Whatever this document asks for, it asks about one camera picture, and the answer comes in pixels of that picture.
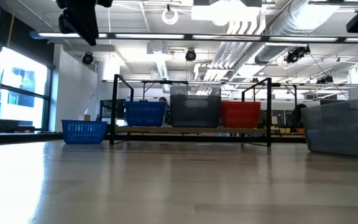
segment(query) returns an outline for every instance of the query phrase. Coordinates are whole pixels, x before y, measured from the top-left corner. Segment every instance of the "basket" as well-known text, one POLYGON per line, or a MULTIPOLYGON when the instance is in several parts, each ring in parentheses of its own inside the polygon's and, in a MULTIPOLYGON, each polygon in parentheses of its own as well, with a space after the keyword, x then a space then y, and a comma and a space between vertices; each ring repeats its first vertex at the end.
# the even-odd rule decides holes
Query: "basket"
POLYGON ((260 103, 222 102, 221 121, 225 128, 256 128, 260 103))
POLYGON ((170 101, 173 127, 217 128, 219 126, 220 87, 172 86, 170 101))
POLYGON ((66 144, 99 144, 104 139, 107 122, 62 120, 66 144))
POLYGON ((160 127, 166 107, 164 102, 125 102, 125 120, 128 126, 160 127))

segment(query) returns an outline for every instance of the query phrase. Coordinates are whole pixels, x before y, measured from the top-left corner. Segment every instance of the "wooden shelf board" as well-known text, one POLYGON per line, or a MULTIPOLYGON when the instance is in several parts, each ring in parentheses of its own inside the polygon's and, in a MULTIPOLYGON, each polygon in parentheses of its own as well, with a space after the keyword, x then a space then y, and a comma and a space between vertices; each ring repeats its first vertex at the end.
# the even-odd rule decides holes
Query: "wooden shelf board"
POLYGON ((166 127, 116 127, 117 132, 133 133, 240 133, 266 134, 265 129, 255 128, 166 128, 166 127))

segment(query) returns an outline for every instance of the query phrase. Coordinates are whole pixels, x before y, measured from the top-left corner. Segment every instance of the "window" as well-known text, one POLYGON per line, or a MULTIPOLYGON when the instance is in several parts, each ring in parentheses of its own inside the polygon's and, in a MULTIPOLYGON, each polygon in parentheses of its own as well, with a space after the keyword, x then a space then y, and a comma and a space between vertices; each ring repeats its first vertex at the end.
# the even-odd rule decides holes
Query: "window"
POLYGON ((0 52, 0 119, 46 129, 50 70, 11 49, 0 52))
POLYGON ((0 119, 20 121, 19 125, 42 127, 44 99, 0 90, 0 119))
POLYGON ((3 48, 0 52, 0 83, 45 95, 47 76, 45 65, 11 49, 3 48))

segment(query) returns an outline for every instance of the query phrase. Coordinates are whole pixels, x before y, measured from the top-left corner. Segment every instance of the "red plastic basket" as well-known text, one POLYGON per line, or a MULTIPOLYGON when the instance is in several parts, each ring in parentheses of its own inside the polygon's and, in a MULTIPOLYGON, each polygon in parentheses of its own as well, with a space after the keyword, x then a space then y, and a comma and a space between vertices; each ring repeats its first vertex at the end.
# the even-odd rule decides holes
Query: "red plastic basket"
POLYGON ((225 128, 256 128, 260 103, 222 102, 221 120, 225 128))

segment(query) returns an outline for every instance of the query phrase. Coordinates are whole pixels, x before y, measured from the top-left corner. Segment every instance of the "white wall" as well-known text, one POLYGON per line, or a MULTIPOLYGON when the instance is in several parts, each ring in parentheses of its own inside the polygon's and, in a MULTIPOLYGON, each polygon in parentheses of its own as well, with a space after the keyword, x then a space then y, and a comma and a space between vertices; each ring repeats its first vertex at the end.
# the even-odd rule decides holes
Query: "white wall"
POLYGON ((101 76, 66 53, 61 45, 55 45, 54 56, 50 130, 62 131, 62 119, 83 119, 86 110, 95 120, 99 100, 111 98, 112 85, 102 83, 101 76))

